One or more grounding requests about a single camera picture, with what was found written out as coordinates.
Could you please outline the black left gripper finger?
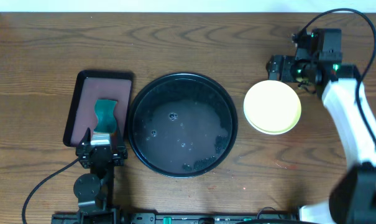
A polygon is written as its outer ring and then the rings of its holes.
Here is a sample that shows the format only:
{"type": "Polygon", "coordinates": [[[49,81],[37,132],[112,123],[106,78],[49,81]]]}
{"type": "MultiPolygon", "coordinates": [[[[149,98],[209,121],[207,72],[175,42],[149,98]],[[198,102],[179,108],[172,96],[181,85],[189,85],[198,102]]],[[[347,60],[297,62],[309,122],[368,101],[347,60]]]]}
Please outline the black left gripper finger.
{"type": "Polygon", "coordinates": [[[78,147],[90,146],[90,143],[91,143],[91,130],[90,130],[90,128],[87,128],[83,138],[81,139],[81,141],[78,144],[78,147]]]}
{"type": "Polygon", "coordinates": [[[116,127],[116,149],[125,149],[124,136],[120,130],[120,127],[116,127]]]}

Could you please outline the green yellow sponge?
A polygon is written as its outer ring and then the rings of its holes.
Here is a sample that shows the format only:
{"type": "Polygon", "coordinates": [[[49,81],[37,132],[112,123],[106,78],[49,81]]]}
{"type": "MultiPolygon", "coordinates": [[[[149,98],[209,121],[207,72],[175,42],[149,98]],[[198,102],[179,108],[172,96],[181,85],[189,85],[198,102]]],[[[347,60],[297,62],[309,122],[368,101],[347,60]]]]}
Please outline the green yellow sponge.
{"type": "Polygon", "coordinates": [[[117,121],[114,116],[114,110],[117,101],[99,99],[94,106],[94,112],[98,123],[94,128],[95,134],[113,134],[116,132],[117,121]]]}

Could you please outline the yellow plate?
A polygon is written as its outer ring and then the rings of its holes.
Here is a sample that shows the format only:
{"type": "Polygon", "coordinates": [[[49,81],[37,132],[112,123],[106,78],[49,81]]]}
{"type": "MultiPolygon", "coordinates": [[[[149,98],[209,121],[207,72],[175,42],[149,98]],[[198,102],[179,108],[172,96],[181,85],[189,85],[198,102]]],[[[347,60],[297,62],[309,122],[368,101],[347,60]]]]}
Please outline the yellow plate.
{"type": "Polygon", "coordinates": [[[259,128],[280,131],[301,116],[301,101],[295,90],[287,84],[265,80],[248,90],[243,110],[259,128]]]}

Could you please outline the mint plate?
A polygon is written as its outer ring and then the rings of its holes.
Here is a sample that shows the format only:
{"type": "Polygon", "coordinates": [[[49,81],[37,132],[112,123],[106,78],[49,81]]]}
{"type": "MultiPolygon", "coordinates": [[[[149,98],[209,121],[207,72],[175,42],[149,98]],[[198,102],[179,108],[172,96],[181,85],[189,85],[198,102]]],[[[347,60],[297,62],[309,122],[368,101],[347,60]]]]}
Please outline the mint plate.
{"type": "Polygon", "coordinates": [[[259,128],[258,126],[256,126],[250,119],[249,119],[249,117],[246,115],[246,114],[244,114],[244,116],[245,116],[245,118],[246,118],[246,120],[247,120],[247,122],[254,128],[254,129],[256,129],[257,131],[260,131],[261,133],[264,133],[264,134],[269,134],[269,135],[280,135],[280,134],[284,134],[284,133],[287,133],[287,132],[289,132],[291,129],[293,129],[297,124],[298,124],[298,122],[299,122],[299,120],[300,120],[300,116],[297,118],[297,119],[295,119],[288,127],[286,127],[286,128],[283,128],[282,130],[280,130],[280,131],[267,131],[267,130],[265,130],[265,129],[261,129],[261,128],[259,128]]]}

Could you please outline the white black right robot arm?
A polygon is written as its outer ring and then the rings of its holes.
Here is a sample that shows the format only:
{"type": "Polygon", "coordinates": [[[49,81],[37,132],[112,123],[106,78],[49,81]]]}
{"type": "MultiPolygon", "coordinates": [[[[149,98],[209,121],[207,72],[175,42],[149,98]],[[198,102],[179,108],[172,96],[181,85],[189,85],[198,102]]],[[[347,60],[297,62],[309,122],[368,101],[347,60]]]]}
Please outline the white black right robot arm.
{"type": "Polygon", "coordinates": [[[329,199],[299,209],[301,222],[376,223],[376,120],[362,77],[342,62],[341,30],[302,30],[293,35],[294,56],[273,55],[268,77],[311,84],[334,121],[347,161],[347,173],[329,199]]]}

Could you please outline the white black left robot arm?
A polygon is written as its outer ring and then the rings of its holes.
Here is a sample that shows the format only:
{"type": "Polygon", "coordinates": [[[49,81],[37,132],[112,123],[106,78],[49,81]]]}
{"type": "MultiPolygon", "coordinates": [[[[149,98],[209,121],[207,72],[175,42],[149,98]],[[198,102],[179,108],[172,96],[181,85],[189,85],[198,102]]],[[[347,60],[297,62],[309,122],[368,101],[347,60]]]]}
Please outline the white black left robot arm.
{"type": "Polygon", "coordinates": [[[123,166],[128,157],[119,128],[114,133],[92,134],[87,129],[76,147],[79,163],[89,173],[74,183],[78,199],[78,223],[128,223],[129,218],[120,207],[112,204],[114,170],[123,166]]]}

